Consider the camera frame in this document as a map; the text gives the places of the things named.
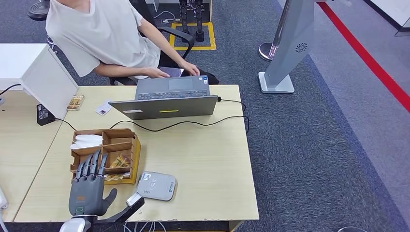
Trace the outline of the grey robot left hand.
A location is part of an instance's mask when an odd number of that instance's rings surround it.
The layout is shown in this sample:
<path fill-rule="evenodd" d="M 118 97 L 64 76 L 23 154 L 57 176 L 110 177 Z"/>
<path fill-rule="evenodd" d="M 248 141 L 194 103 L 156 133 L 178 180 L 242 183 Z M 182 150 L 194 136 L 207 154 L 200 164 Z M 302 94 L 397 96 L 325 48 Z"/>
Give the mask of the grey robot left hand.
<path fill-rule="evenodd" d="M 103 155 L 98 163 L 100 151 L 90 154 L 80 163 L 72 180 L 68 208 L 72 216 L 103 216 L 117 196 L 117 189 L 104 192 L 104 170 L 108 155 Z"/>

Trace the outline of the person's right hand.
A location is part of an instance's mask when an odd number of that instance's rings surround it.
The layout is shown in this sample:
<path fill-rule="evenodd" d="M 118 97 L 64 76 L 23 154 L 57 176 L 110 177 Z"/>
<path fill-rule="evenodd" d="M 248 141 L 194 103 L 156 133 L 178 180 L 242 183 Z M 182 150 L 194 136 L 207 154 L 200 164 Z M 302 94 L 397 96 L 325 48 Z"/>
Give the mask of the person's right hand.
<path fill-rule="evenodd" d="M 144 73 L 146 76 L 150 78 L 168 78 L 170 77 L 169 74 L 161 71 L 158 68 L 145 68 Z"/>

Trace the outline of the person's left hand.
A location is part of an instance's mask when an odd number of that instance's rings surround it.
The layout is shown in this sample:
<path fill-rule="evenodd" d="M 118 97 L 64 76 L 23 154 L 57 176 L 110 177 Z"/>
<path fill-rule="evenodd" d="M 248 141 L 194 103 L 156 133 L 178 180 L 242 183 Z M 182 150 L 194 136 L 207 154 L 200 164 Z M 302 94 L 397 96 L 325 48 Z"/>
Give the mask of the person's left hand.
<path fill-rule="evenodd" d="M 179 64 L 180 68 L 183 68 L 186 72 L 188 72 L 191 76 L 199 76 L 200 71 L 199 69 L 192 63 L 189 63 L 185 60 L 181 61 Z"/>

